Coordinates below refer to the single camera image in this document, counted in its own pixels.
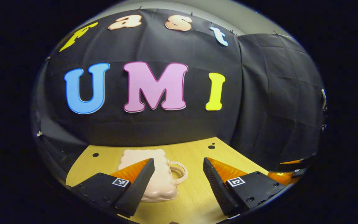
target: mug handle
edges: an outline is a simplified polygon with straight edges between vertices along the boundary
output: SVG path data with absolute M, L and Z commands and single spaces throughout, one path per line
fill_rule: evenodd
M 174 170 L 177 170 L 179 171 L 181 174 L 182 174 L 182 177 L 179 178 L 179 179 L 175 179 L 176 180 L 176 185 L 180 184 L 181 182 L 183 182 L 184 180 L 187 179 L 187 176 L 189 175 L 189 172 L 187 171 L 186 167 L 183 166 L 182 163 L 179 163 L 177 161 L 171 161 L 171 164 L 176 164 L 176 165 L 179 165 L 180 167 L 183 168 L 184 172 L 179 169 L 179 168 L 176 168 L 176 167 L 173 167 L 173 166 L 169 166 L 171 169 L 174 169 Z

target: yellow wooden surface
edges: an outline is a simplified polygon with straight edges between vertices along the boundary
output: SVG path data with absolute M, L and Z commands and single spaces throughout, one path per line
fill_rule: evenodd
M 72 166 L 66 184 L 75 186 L 98 172 L 111 174 L 117 171 L 125 149 L 163 149 L 171 161 L 182 163 L 189 171 L 188 178 L 179 184 L 177 198 L 165 202 L 141 202 L 130 220 L 141 224 L 215 224 L 225 220 L 212 189 L 203 172 L 204 157 L 227 163 L 246 173 L 268 171 L 253 163 L 218 138 L 165 146 L 105 147 L 88 146 Z M 180 173 L 172 171 L 174 178 Z

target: metal clip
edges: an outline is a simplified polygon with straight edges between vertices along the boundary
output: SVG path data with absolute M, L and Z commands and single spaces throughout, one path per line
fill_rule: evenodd
M 323 111 L 327 110 L 325 106 L 327 105 L 327 97 L 325 96 L 324 89 L 321 90 L 321 93 L 323 94 Z

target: pink letter m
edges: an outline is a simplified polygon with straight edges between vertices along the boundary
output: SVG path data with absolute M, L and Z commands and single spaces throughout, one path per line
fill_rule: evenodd
M 157 108 L 164 92 L 165 100 L 161 103 L 163 109 L 181 110 L 186 107 L 183 100 L 183 81 L 185 73 L 189 70 L 187 65 L 167 65 L 158 81 L 143 61 L 129 62 L 124 65 L 124 70 L 128 72 L 128 103 L 124 106 L 126 112 L 136 113 L 145 110 L 145 104 L 140 101 L 141 91 L 153 110 Z

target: letter u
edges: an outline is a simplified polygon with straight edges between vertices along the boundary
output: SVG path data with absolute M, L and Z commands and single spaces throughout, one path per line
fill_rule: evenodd
M 68 107 L 77 114 L 91 114 L 103 106 L 105 101 L 105 73 L 110 68 L 107 63 L 99 63 L 89 67 L 92 74 L 92 99 L 85 102 L 80 96 L 80 77 L 84 70 L 77 68 L 66 73 L 66 97 Z

